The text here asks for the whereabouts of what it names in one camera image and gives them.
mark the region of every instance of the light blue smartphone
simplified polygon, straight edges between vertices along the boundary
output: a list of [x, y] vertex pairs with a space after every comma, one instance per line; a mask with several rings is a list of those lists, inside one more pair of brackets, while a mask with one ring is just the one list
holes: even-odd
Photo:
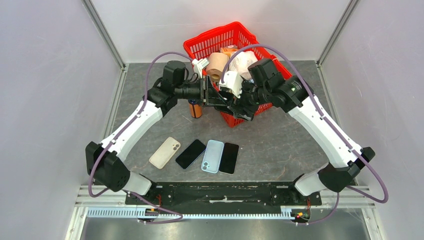
[[222, 141], [209, 140], [204, 152], [201, 169], [205, 172], [216, 174], [220, 169], [224, 143]]

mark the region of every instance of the paper roll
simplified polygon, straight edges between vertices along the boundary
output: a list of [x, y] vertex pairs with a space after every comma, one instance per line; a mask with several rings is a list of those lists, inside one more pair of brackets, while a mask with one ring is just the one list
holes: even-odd
[[213, 52], [209, 56], [209, 65], [206, 67], [206, 73], [210, 76], [211, 81], [220, 81], [223, 75], [224, 66], [229, 59], [230, 58], [226, 54], [220, 52]]

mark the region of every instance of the orange can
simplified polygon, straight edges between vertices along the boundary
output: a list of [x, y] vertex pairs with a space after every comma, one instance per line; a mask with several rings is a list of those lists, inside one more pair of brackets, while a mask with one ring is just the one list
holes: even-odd
[[202, 107], [196, 102], [196, 100], [188, 100], [190, 107], [191, 116], [198, 119], [202, 116]]

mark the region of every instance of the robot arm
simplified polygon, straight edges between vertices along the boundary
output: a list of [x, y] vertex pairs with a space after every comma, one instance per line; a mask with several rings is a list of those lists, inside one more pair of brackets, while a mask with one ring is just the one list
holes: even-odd
[[[295, 118], [312, 135], [329, 158], [329, 163], [323, 167], [301, 175], [294, 181], [294, 188], [303, 196], [309, 196], [323, 189], [340, 192], [350, 184], [364, 167], [352, 150], [362, 152], [362, 156], [368, 162], [374, 157], [375, 153], [370, 147], [361, 148], [334, 123], [322, 108], [318, 98], [314, 96], [327, 119], [353, 146], [353, 149], [347, 148], [326, 124], [323, 117], [316, 112], [311, 98], [296, 76], [287, 81], [284, 80], [270, 59], [262, 59], [254, 63], [249, 67], [249, 71], [254, 83], [243, 81], [234, 72], [227, 72], [224, 76], [225, 84], [221, 84], [220, 91], [217, 91], [207, 77], [199, 82], [184, 82], [185, 65], [179, 61], [168, 62], [163, 70], [163, 77], [158, 79], [158, 84], [148, 91], [148, 101], [144, 111], [139, 113], [144, 103], [142, 101], [114, 133], [100, 144], [94, 142], [88, 144], [85, 150], [88, 174], [91, 173], [94, 161], [103, 147], [112, 142], [113, 145], [101, 160], [94, 178], [112, 191], [127, 190], [145, 195], [154, 182], [140, 174], [130, 172], [123, 161], [147, 129], [177, 104], [177, 99], [200, 100], [204, 106], [215, 107], [218, 111], [248, 121], [253, 120], [260, 104], [272, 103]], [[130, 121], [133, 123], [125, 129], [124, 126]], [[120, 131], [124, 132], [114, 140], [114, 136]]]

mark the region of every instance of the white plastic bag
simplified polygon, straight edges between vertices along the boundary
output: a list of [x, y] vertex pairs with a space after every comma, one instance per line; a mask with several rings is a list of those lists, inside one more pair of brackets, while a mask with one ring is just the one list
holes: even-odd
[[252, 76], [248, 67], [257, 61], [253, 51], [242, 51], [229, 63], [229, 70], [237, 71], [244, 79], [250, 80]]

